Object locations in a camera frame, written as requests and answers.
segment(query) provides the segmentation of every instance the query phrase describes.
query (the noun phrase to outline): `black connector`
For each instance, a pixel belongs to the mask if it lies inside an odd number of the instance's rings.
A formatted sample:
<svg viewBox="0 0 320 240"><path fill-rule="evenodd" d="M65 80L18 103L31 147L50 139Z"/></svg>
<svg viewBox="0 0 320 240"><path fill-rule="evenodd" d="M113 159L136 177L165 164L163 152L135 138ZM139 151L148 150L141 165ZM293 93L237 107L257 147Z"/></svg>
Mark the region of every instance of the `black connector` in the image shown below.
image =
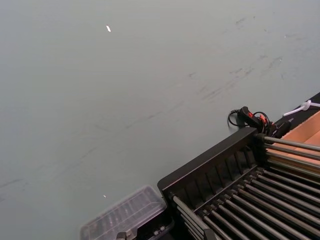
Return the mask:
<svg viewBox="0 0 320 240"><path fill-rule="evenodd" d="M250 127L256 128L259 132L263 129L262 121L257 118L252 112L249 111L247 106L243 106L237 113L237 116L240 120L247 123Z"/></svg>

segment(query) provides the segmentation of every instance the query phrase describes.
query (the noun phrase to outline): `metal roller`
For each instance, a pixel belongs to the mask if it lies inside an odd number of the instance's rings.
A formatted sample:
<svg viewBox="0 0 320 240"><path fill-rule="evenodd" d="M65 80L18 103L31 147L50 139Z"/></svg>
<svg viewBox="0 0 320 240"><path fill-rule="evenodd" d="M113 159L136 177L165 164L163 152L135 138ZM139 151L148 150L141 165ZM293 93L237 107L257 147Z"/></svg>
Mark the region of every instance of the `metal roller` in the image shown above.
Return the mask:
<svg viewBox="0 0 320 240"><path fill-rule="evenodd" d="M234 204L232 201L226 200L225 203L227 205L229 205L231 208L233 208L233 210L235 210L236 212L242 214L246 219L250 220L251 222L253 222L253 223L257 224L258 226L260 226L261 228L263 228L270 235L278 238L279 240L289 240L289 238L282 235L281 233L279 233L278 231L276 231L275 229L273 229L269 225L265 224L264 222L262 222L261 220L259 220L258 218L256 218L255 216L253 216L252 214L247 212L246 210L244 210L242 207Z"/></svg>
<svg viewBox="0 0 320 240"><path fill-rule="evenodd" d="M296 217L291 216L290 214L278 209L277 207L261 200L260 198L250 194L249 192L244 191L243 189L239 190L239 193L243 195L245 198L250 199L255 202L257 205L261 206L263 209L266 209L269 213L274 213L279 218L285 219L286 221L291 222L293 225L301 228L303 230L307 230L315 236L320 236L320 230L315 229L314 227L306 224L305 222L297 219Z"/></svg>
<svg viewBox="0 0 320 240"><path fill-rule="evenodd" d="M290 204L288 204L288 203L286 203L286 202L284 202L274 196L271 196L271 195L265 193L264 191L257 189L254 186L246 184L245 187L250 192L258 194L258 196L263 196L264 198L268 199L270 202L277 204L278 206L281 207L281 209L285 209L285 210L288 210L290 213L294 213L294 215L297 216L298 218L305 219L309 223L314 223L314 224L320 226L320 219L319 218L317 218L317 217L315 217L305 211L302 211L301 209L294 207L294 206L292 206L292 205L290 205Z"/></svg>
<svg viewBox="0 0 320 240"><path fill-rule="evenodd" d="M286 232L292 234L293 236L301 239L301 240L310 240L310 238L306 237L305 235L301 234L297 230L293 229L292 227L288 226L287 224L283 223L282 221L279 221L277 218L271 216L270 214L266 213L265 211L262 211L261 209L257 208L253 204L249 203L248 201L242 199L241 197L237 195L233 195L233 198L239 201L240 203L244 204L248 209L251 209L255 213L259 214L262 218L269 220L270 222L276 224L277 226L281 227Z"/></svg>

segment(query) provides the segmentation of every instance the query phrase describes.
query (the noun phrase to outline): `black plastic frame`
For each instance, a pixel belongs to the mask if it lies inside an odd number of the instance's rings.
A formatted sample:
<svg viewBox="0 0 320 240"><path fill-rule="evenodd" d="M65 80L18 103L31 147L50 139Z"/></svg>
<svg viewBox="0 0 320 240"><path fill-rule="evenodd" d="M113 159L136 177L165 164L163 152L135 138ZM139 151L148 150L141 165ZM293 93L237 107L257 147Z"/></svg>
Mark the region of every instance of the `black plastic frame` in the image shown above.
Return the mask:
<svg viewBox="0 0 320 240"><path fill-rule="evenodd" d="M196 183L199 177L206 176L208 170L216 168L228 157L234 155L237 151L244 150L244 154L246 154L245 149L249 147L252 150L255 159L263 159L264 156L259 155L260 153L258 154L254 144L257 141L255 139L255 135L257 133L258 132L256 128L242 128L201 155L197 156L184 166L161 179L157 186L165 198L168 206L170 206L170 198L176 195L178 191L181 191L181 189L184 189L192 182Z"/></svg>

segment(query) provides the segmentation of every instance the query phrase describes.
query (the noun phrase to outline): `clear plastic lid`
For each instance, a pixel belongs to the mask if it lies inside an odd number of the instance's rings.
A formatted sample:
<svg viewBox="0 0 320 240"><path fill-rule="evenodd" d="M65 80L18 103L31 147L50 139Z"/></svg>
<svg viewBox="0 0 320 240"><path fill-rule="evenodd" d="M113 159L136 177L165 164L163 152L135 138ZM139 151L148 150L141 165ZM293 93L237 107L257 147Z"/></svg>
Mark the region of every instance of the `clear plastic lid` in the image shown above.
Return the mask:
<svg viewBox="0 0 320 240"><path fill-rule="evenodd" d="M82 226L80 240L115 240L119 232L126 232L132 240L140 226L165 209L164 200L145 186Z"/></svg>

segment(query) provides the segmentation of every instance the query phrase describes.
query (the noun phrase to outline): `scuff mark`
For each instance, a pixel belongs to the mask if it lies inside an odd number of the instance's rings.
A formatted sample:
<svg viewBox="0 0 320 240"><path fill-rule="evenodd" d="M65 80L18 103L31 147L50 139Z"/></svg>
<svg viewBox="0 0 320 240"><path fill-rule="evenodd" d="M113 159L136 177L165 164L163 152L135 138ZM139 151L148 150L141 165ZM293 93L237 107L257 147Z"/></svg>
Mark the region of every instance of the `scuff mark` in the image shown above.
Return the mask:
<svg viewBox="0 0 320 240"><path fill-rule="evenodd" d="M207 95L205 95L202 100L210 100L215 98L216 96L218 96L221 92L222 92L222 87L219 87L215 90L213 90L212 92L208 93Z"/></svg>
<svg viewBox="0 0 320 240"><path fill-rule="evenodd" d="M242 24L247 18L243 17L241 19L239 19L238 21L235 22L236 25Z"/></svg>
<svg viewBox="0 0 320 240"><path fill-rule="evenodd" d="M87 151L85 154L83 154L83 155L80 157L80 160L88 157L89 154L91 154L91 153L92 153L94 150L96 150L97 148L98 148L97 146L91 148L89 151Z"/></svg>
<svg viewBox="0 0 320 240"><path fill-rule="evenodd" d="M272 69L276 68L276 67L279 67L280 64L282 63L282 59L283 57L282 56L279 56L279 57L276 57L274 58L270 63L269 63L269 66L267 69L263 70L261 72L261 77L266 75L269 71L271 71Z"/></svg>
<svg viewBox="0 0 320 240"><path fill-rule="evenodd" d="M293 37L296 37L296 36L298 36L298 34L296 34L296 33L292 33L292 34L286 34L286 35L284 35L284 38L285 39L287 39L287 38L293 38Z"/></svg>
<svg viewBox="0 0 320 240"><path fill-rule="evenodd" d="M4 188L4 187L6 187L6 186L9 186L9 185L11 185L11 184L15 184L15 183L21 182L21 181L23 181L23 179L17 178L17 179L15 179L15 180L5 182L5 183L3 183L3 184L0 185L0 189L1 189L1 188Z"/></svg>
<svg viewBox="0 0 320 240"><path fill-rule="evenodd" d="M247 71L244 72L244 76L248 76L252 71L255 70L254 68L250 67Z"/></svg>
<svg viewBox="0 0 320 240"><path fill-rule="evenodd" d="M95 126L96 129L100 129L100 130L103 130L105 132L109 132L108 129L104 128L103 126L100 126L99 124L94 124L93 126Z"/></svg>
<svg viewBox="0 0 320 240"><path fill-rule="evenodd" d="M151 114L149 115L146 119L153 119L154 117L156 117L157 115L161 114L161 111L156 112L155 114Z"/></svg>
<svg viewBox="0 0 320 240"><path fill-rule="evenodd" d="M198 94L203 93L204 91L206 91L208 89L207 85L203 86L200 90Z"/></svg>
<svg viewBox="0 0 320 240"><path fill-rule="evenodd" d="M194 76L196 73L197 73L196 71L194 71L194 72L192 72L192 73L189 73L189 74L188 74L189 78L193 79L193 76Z"/></svg>
<svg viewBox="0 0 320 240"><path fill-rule="evenodd" d="M272 62L270 62L268 69L272 69L276 66L279 66L281 63L282 63L282 56L278 56L278 57L274 58L272 60Z"/></svg>
<svg viewBox="0 0 320 240"><path fill-rule="evenodd" d="M297 37L295 40L296 41L301 41L301 40L305 40L305 39L307 39L307 37Z"/></svg>
<svg viewBox="0 0 320 240"><path fill-rule="evenodd" d="M237 69L237 70L230 71L229 73L230 73L230 74L237 74L237 73L239 73L241 70L242 70L242 68L239 68L239 69Z"/></svg>
<svg viewBox="0 0 320 240"><path fill-rule="evenodd" d="M98 147L95 146L93 148L91 148L89 151L87 151L86 153L84 153L79 159L77 162L74 162L74 163L71 163L69 166L65 167L60 173L58 173L54 179L57 179L59 178L60 176L64 175L66 172L80 166L84 161L85 161L85 158L88 157L91 153L93 153Z"/></svg>
<svg viewBox="0 0 320 240"><path fill-rule="evenodd" d="M141 122L150 120L150 119L152 119L152 118L154 118L154 117L156 117L157 115L162 114L162 113L163 113L162 111L159 111L159 112L156 112L156 113L154 113L154 114L151 114L151 115L149 115L149 116L147 116L147 117L140 117L139 119L135 120L134 122L130 123L129 125L126 125L126 126L125 126L125 129L129 129L129 128L133 127L134 125L138 124L138 123L141 123Z"/></svg>
<svg viewBox="0 0 320 240"><path fill-rule="evenodd" d="M258 60L262 60L262 59L266 59L266 58L268 58L268 56L264 54L264 55L260 55Z"/></svg>
<svg viewBox="0 0 320 240"><path fill-rule="evenodd" d="M181 101L178 104L174 105L172 108L170 108L167 112L171 113L171 112L175 111L176 109L181 108L184 104L185 104L185 101Z"/></svg>

